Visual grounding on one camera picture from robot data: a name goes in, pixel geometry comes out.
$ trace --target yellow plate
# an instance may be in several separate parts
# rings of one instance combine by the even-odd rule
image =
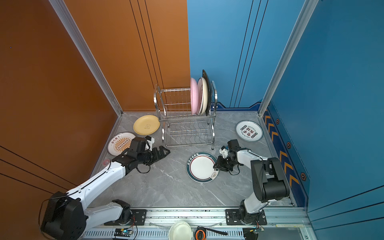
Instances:
[[[133,124],[135,133],[145,136],[154,133],[159,127],[159,119],[153,115],[142,116]]]

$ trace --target stainless steel dish rack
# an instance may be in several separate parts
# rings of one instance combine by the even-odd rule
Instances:
[[[154,102],[162,128],[162,141],[166,147],[215,144],[215,117],[217,91],[203,70],[209,87],[207,110],[191,113],[190,88],[160,89],[156,85]]]

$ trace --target small pink object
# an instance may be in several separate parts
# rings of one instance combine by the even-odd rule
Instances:
[[[110,163],[110,161],[111,160],[109,160],[109,159],[105,159],[104,161],[103,161],[103,166],[107,166],[109,163]]]
[[[191,78],[191,112],[197,114],[199,107],[199,92],[197,90],[197,82],[194,78]]]

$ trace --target plate with red text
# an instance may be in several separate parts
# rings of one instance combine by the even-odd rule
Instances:
[[[188,159],[187,173],[196,182],[210,182],[218,174],[218,169],[214,169],[216,161],[208,152],[197,152]]]
[[[108,152],[113,156],[121,154],[125,149],[131,146],[131,141],[134,138],[135,135],[133,133],[119,133],[110,140],[108,144]]]
[[[245,141],[256,142],[263,137],[261,127],[252,121],[241,121],[236,125],[237,135]]]

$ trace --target pink plate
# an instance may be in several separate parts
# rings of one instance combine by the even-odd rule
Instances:
[[[199,92],[197,90],[197,82],[194,78],[191,78],[191,112],[197,114],[199,107]]]

